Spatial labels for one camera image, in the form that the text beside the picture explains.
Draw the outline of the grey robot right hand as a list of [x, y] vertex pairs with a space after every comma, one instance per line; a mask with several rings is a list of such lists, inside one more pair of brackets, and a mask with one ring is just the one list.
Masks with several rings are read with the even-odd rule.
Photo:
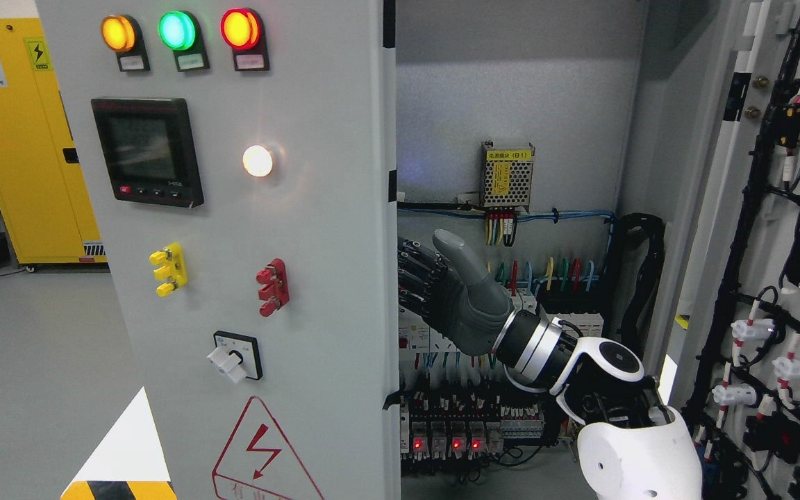
[[510, 298], [463, 238], [439, 228], [432, 242], [434, 250], [397, 238], [399, 305], [464, 354], [489, 353], [513, 313]]

